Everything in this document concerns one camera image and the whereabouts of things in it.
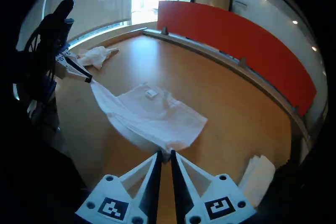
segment white towel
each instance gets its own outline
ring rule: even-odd
[[[190,146],[207,122],[170,92],[148,83],[118,97],[94,80],[91,88],[110,123],[130,142],[150,152],[162,148],[170,153]]]
[[[102,68],[102,63],[119,52],[118,48],[106,49],[104,46],[95,47],[91,50],[80,49],[78,63],[82,66],[94,66],[98,70]]]
[[[254,156],[249,160],[238,187],[253,207],[260,204],[273,180],[275,171],[275,166],[264,155],[260,158]]]

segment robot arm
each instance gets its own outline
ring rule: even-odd
[[[93,224],[154,224],[161,151],[121,177],[105,175],[76,212]],[[177,224],[241,223],[256,213],[229,175],[212,176],[171,152]],[[137,195],[127,190],[144,177]]]
[[[60,79],[68,77],[90,83],[92,75],[78,63],[77,58],[78,56],[68,49],[57,54],[55,65],[56,76]]]

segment red partition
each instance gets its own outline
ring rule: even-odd
[[[232,12],[204,4],[161,1],[157,28],[223,51],[247,65],[281,92],[304,115],[316,94],[297,57],[275,36]]]

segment crumpled white cloth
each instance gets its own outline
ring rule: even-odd
[[[98,70],[102,68],[102,63],[112,54],[118,53],[118,48],[106,49],[104,46],[95,47],[91,50],[80,49],[77,60],[82,66],[94,66]]]
[[[239,183],[239,189],[253,207],[257,207],[263,199],[273,180],[275,166],[265,157],[254,156]]]
[[[151,153],[190,146],[207,122],[170,92],[148,83],[117,97],[94,80],[91,88],[110,123],[130,142]]]

